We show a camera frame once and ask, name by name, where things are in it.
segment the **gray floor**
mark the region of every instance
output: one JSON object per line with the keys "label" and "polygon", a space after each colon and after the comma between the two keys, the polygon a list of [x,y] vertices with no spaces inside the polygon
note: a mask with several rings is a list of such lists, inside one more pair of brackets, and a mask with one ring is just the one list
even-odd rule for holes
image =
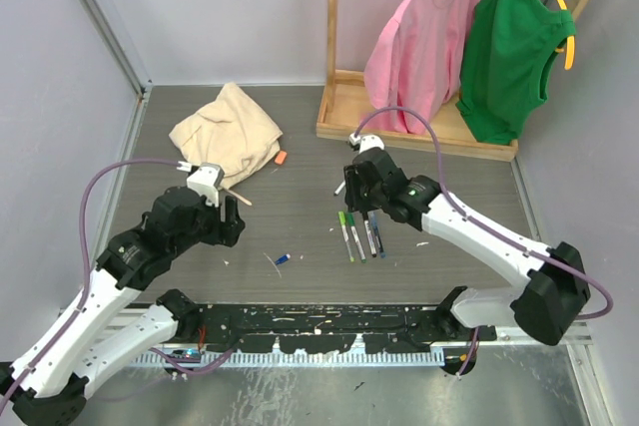
{"label": "gray floor", "polygon": [[[162,378],[128,368],[98,397]],[[128,401],[89,401],[77,422],[121,426],[581,426],[587,425],[563,347],[482,347],[463,380],[439,368],[219,370],[164,381]]]}
{"label": "gray floor", "polygon": [[[179,258],[141,296],[153,301],[179,288],[209,302],[439,302],[454,287],[503,285],[503,280],[465,252],[409,226],[381,219],[387,259],[349,263],[337,222],[342,199],[332,195],[342,168],[353,158],[345,143],[318,139],[315,123],[322,87],[247,87],[246,92],[280,126],[289,153],[282,167],[271,163],[235,190],[247,229],[234,248],[198,245]],[[215,100],[218,88],[154,88],[134,157],[180,159],[169,140],[175,124]],[[389,149],[409,176],[436,177],[433,154]],[[444,156],[450,189],[467,204],[529,235],[510,164]],[[130,168],[112,232],[129,228],[167,187],[184,185],[167,167]],[[427,241],[428,244],[417,246]],[[278,275],[266,259],[290,253]]]}

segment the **crumpled towel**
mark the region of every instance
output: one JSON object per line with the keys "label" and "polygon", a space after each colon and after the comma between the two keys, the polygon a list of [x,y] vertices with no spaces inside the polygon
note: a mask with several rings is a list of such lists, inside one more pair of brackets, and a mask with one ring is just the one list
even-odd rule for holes
{"label": "crumpled towel", "polygon": [[218,164],[229,189],[263,167],[280,150],[282,131],[235,83],[176,125],[169,134],[187,162]]}

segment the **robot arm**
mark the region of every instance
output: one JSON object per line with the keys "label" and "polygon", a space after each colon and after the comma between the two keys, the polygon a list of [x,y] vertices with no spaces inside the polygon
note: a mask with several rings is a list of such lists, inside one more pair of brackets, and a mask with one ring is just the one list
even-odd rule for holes
{"label": "robot arm", "polygon": [[[138,354],[176,336],[190,337],[197,329],[199,310],[171,290],[138,321],[90,349],[114,316],[168,271],[175,258],[199,242],[233,246],[244,230],[232,197],[225,199],[222,220],[218,186],[224,172],[219,166],[183,165],[181,170],[192,172],[188,186],[166,190],[140,224],[109,241],[91,274],[82,311],[12,395],[14,411],[26,424],[69,424],[86,400]],[[80,296],[22,357],[0,364],[1,394],[76,310]]]}
{"label": "robot arm", "polygon": [[[518,325],[545,344],[557,344],[590,297],[588,285],[574,276],[530,255],[532,251],[583,272],[579,252],[567,243],[557,248],[525,238],[475,212],[455,195],[449,202],[435,180],[412,179],[392,161],[377,136],[351,137],[359,148],[352,164],[344,167],[346,204],[351,212],[381,209],[394,221],[440,236],[483,261],[510,286],[479,291],[461,286],[440,306],[441,326]],[[477,225],[523,244],[525,251],[497,238]]]}

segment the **green tank top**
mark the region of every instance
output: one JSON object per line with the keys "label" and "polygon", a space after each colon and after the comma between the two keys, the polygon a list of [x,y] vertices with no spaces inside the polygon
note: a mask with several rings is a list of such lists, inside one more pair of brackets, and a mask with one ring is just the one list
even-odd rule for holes
{"label": "green tank top", "polygon": [[548,100],[555,49],[575,34],[567,10],[540,0],[481,0],[466,42],[457,108],[479,142],[507,145]]}

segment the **debris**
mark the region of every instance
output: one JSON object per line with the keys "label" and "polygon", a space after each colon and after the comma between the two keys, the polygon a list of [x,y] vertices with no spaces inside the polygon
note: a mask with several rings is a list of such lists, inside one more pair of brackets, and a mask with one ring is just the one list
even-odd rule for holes
{"label": "debris", "polygon": [[222,190],[224,190],[227,194],[233,195],[236,199],[238,199],[240,202],[248,205],[249,207],[253,206],[253,203],[250,200],[245,199],[240,194],[237,194],[234,191],[229,190],[229,189],[222,189]]}
{"label": "debris", "polygon": [[276,266],[276,264],[273,262],[273,260],[271,259],[271,257],[270,257],[270,256],[268,256],[266,253],[264,253],[264,256],[267,258],[267,260],[268,260],[268,261],[270,261],[270,262],[271,262],[271,264],[273,265],[273,268],[275,268],[275,269],[276,269],[276,271],[278,272],[278,275],[279,275],[280,277],[282,277],[282,274],[280,273],[280,269]]}

